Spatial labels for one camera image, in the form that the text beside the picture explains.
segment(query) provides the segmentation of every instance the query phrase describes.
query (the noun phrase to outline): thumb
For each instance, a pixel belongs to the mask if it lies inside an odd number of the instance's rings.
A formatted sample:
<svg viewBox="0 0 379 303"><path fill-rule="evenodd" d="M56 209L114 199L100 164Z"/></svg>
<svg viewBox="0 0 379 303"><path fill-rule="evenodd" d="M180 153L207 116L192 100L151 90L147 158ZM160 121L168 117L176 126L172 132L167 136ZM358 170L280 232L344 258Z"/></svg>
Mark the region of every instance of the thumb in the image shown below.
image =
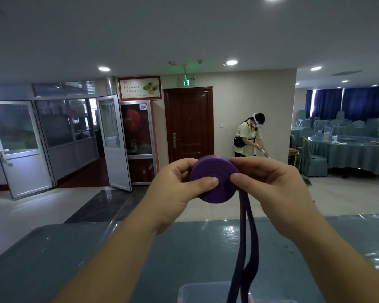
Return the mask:
<svg viewBox="0 0 379 303"><path fill-rule="evenodd" d="M250 193L260 203L269 202L273 197L271 185L257 181L243 173L233 173L230 180L237 187Z"/></svg>
<svg viewBox="0 0 379 303"><path fill-rule="evenodd" d="M185 185L184 200L188 202L198 197L201 193L215 188L219 184L219 180L216 177L203 177L183 184Z"/></svg>

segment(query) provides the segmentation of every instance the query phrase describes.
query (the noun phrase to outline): plastic box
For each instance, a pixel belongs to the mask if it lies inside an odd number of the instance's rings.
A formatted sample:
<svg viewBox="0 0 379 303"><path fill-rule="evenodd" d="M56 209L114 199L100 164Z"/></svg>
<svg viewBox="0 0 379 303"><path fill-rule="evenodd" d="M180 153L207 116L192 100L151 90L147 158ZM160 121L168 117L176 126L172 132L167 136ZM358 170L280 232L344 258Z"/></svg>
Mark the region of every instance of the plastic box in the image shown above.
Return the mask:
<svg viewBox="0 0 379 303"><path fill-rule="evenodd" d="M185 284L178 293L178 303L226 303L230 282ZM236 303L241 303L240 294ZM248 303L266 303L254 300L248 293ZM293 300L282 300L270 303L297 303Z"/></svg>

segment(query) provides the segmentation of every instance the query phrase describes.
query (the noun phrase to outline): hand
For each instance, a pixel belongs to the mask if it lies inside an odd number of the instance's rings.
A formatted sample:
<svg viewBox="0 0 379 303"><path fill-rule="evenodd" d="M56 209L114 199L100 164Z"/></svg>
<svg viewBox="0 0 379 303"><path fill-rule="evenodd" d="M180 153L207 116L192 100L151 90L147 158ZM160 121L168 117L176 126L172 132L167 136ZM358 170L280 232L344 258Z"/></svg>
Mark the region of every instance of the hand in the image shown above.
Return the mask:
<svg viewBox="0 0 379 303"><path fill-rule="evenodd" d="M241 173L230 180L260 203L277 231L295 241L315 236L326 220L318 211L298 170L274 159L238 157L230 161Z"/></svg>
<svg viewBox="0 0 379 303"><path fill-rule="evenodd" d="M162 168L135 209L157 234L164 232L181 215L188 201L218 185L215 177L185 183L196 162L194 158L185 158Z"/></svg>

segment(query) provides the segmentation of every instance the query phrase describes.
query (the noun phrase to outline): yellow shirt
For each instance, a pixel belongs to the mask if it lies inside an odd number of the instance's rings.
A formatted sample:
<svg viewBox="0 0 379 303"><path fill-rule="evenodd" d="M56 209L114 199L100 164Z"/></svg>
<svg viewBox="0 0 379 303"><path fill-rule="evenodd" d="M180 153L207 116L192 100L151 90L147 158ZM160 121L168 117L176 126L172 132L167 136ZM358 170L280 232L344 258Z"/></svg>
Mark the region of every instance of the yellow shirt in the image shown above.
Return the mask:
<svg viewBox="0 0 379 303"><path fill-rule="evenodd" d="M255 129L251 124L250 120L247 120L246 122L240 123L239 127L237 128L237 137L246 137L248 140L254 140L256 139L256 143L258 139L262 139L261 137L261 130ZM245 145L244 147L238 148L234 147L234 151L240 154L243 154L245 156L254 156L257 154L257 148L252 147L250 145Z"/></svg>

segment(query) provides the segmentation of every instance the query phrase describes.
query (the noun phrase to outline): ceiling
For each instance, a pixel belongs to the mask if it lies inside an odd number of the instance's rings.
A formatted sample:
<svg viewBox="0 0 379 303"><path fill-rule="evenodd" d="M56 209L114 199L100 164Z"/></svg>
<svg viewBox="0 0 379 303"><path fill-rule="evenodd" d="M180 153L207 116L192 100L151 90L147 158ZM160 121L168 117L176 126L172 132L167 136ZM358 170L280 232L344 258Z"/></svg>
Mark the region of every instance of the ceiling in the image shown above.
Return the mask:
<svg viewBox="0 0 379 303"><path fill-rule="evenodd" d="M113 76L182 73L175 60L189 73L298 68L298 87L379 84L379 0L0 0L0 9L0 83L90 80L101 65ZM354 70L363 72L331 76Z"/></svg>

